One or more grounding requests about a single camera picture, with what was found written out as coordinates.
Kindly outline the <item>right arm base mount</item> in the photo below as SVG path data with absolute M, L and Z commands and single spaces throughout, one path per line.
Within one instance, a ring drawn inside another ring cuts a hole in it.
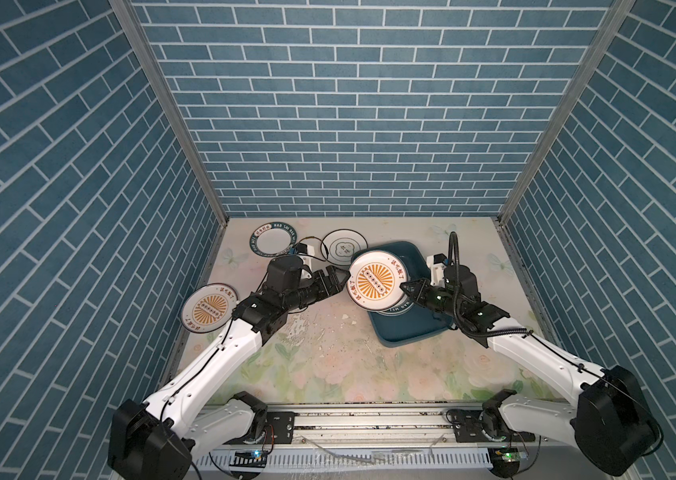
M 520 445 L 536 441 L 537 436 L 530 432 L 513 432 L 493 430 L 483 422 L 484 412 L 481 410 L 448 409 L 444 419 L 451 426 L 457 443 L 515 443 Z

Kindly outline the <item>green rim plate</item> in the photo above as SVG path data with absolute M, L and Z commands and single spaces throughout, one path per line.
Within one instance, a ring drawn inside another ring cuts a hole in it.
M 414 302 L 412 302 L 409 298 L 404 297 L 394 306 L 380 311 L 379 315 L 383 315 L 383 316 L 387 316 L 387 317 L 399 316 L 399 315 L 406 313 L 414 305 L 415 305 Z
M 251 251 L 264 258 L 287 254 L 297 243 L 295 228 L 285 222 L 273 221 L 257 227 L 249 238 Z

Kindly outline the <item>white clover plate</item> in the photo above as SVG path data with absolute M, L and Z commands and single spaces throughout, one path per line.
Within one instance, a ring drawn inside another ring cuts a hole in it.
M 321 253 L 331 264 L 348 266 L 353 256 L 368 247 L 368 241 L 360 232 L 338 229 L 328 233 L 320 245 Z

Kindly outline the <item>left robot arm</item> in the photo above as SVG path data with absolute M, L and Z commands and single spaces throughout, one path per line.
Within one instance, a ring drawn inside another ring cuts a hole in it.
M 351 277 L 334 265 L 314 270 L 299 255 L 272 259 L 260 287 L 239 301 L 218 337 L 180 374 L 143 402 L 113 414 L 108 466 L 123 479 L 182 479 L 217 447 L 263 432 L 267 405 L 248 392 L 204 413 L 213 395 L 286 324 L 341 293 Z

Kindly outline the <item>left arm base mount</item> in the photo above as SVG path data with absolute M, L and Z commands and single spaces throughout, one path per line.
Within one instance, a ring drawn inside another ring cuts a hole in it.
M 275 445 L 290 445 L 293 442 L 296 413 L 294 411 L 269 411 L 266 417 L 266 428 L 272 437 L 268 442 Z

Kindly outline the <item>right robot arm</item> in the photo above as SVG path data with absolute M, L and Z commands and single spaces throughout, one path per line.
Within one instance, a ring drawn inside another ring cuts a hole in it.
M 431 279 L 408 281 L 400 288 L 416 305 L 450 316 L 468 338 L 513 360 L 561 395 L 561 401 L 553 402 L 532 400 L 514 389 L 500 391 L 483 404 L 485 436 L 494 441 L 522 433 L 547 437 L 577 448 L 611 476 L 623 475 L 663 446 L 662 426 L 631 371 L 602 367 L 538 337 L 484 301 L 467 267 L 438 264 Z

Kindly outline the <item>orange sunburst plate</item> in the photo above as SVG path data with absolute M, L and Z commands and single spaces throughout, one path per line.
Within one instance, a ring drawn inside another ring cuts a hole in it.
M 223 327 L 238 303 L 236 290 L 224 283 L 212 283 L 196 290 L 184 302 L 181 324 L 191 333 L 207 334 Z
M 361 308 L 384 312 L 406 302 L 401 285 L 409 274 L 401 258 L 382 250 L 360 254 L 350 265 L 348 294 Z

